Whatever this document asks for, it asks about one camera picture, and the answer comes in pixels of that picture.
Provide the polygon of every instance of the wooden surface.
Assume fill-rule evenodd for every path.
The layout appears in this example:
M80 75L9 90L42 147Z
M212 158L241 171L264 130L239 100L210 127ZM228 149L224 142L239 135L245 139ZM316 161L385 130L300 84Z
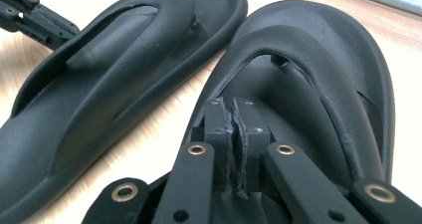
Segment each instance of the wooden surface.
M42 3L84 28L115 1ZM249 0L249 13L275 1L280 0ZM422 205L422 18L368 0L310 1L348 13L380 46L391 72L396 101L393 184ZM26 77L50 53L22 34L0 31L0 125L7 120ZM221 54L142 120L66 194L26 223L80 223L102 189L112 181L136 177L151 182L169 171L199 93L219 57Z

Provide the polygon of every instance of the wooden table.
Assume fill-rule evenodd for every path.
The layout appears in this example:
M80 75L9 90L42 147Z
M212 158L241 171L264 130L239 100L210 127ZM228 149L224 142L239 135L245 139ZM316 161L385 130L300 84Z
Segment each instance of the wooden table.
M117 0L42 0L84 28ZM279 0L249 0L249 13ZM394 84L396 137L393 185L422 205L422 18L368 0L310 0L343 10L380 46ZM31 71L51 51L20 33L0 31L0 124ZM97 161L60 199L26 223L80 223L102 189L114 180L151 182L169 171L196 100L215 63L167 98Z

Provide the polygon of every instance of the flip-flop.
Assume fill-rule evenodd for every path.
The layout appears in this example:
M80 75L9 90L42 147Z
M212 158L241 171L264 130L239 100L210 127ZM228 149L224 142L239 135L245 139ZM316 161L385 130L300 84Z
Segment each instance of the flip-flop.
M221 50L246 13L246 0L120 0L57 49L0 129L0 223L63 193Z
M224 102L231 113L227 115L231 118L226 117L228 129L233 126L234 133L243 138L246 134L240 123L246 121L237 113L242 99L258 109L271 141L299 146L338 186L348 189L361 177L390 180L394 102L389 72L369 33L343 12L293 0L253 13L209 77L183 143L203 141L195 130L204 126L210 101ZM241 148L236 147L236 140L233 143L236 185L254 192L248 186L254 180L246 180L251 171L246 163L254 161L247 159L252 155L248 149L257 147L245 140ZM219 169L218 151L217 170L229 170ZM252 203L255 197L250 194ZM236 206L241 201L224 196L217 200L217 223L234 223L240 216L247 223L267 222L258 204L243 205L240 211Z

